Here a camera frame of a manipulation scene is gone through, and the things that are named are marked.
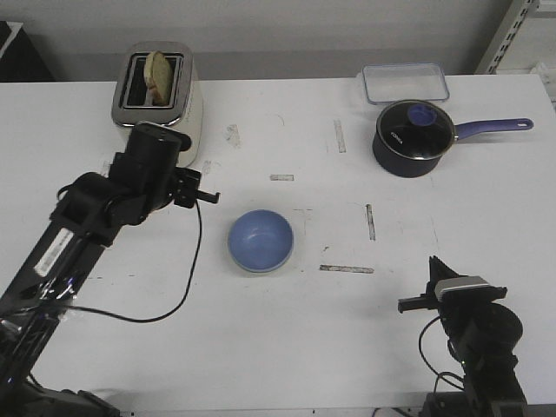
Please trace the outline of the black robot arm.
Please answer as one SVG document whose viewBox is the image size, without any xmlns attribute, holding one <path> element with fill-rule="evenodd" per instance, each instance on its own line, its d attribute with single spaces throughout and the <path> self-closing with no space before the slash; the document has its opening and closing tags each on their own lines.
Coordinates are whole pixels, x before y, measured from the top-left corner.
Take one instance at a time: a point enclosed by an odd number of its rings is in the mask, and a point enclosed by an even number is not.
<svg viewBox="0 0 556 417">
<path fill-rule="evenodd" d="M 400 299 L 398 310 L 438 312 L 450 355 L 463 376 L 454 392 L 427 394 L 420 416 L 526 416 L 527 401 L 514 369 L 513 354 L 523 335 L 519 317 L 496 301 L 507 288 L 480 276 L 460 275 L 440 258 L 429 258 L 429 282 L 423 294 Z"/>
<path fill-rule="evenodd" d="M 202 175 L 177 165 L 190 137 L 140 122 L 107 175 L 89 172 L 60 189 L 50 224 L 1 297 L 1 414 L 119 416 L 102 398 L 56 391 L 31 374 L 71 300 L 122 227 L 139 225 L 170 203 L 184 208 L 217 203 L 199 189 Z"/>
</svg>

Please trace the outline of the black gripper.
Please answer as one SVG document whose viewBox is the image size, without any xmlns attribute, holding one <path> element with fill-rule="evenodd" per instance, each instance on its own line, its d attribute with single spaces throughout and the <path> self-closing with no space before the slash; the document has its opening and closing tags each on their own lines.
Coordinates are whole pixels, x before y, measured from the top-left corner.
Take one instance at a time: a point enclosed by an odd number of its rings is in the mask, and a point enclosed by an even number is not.
<svg viewBox="0 0 556 417">
<path fill-rule="evenodd" d="M 211 194 L 199 190 L 202 174 L 193 169 L 176 167 L 174 170 L 175 188 L 173 202 L 183 208 L 193 208 L 197 200 L 208 203 L 218 203 L 221 194 Z"/>
<path fill-rule="evenodd" d="M 470 290 L 457 291 L 448 294 L 443 301 L 438 301 L 434 294 L 434 287 L 439 281 L 459 278 L 462 275 L 450 269 L 438 256 L 429 257 L 429 287 L 424 293 L 409 298 L 398 300 L 397 309 L 399 313 L 407 311 L 426 309 L 438 310 L 450 308 L 468 308 L 469 306 L 492 302 L 504 299 L 507 294 L 507 287 L 497 287 L 491 285 L 488 288 L 477 288 Z"/>
</svg>

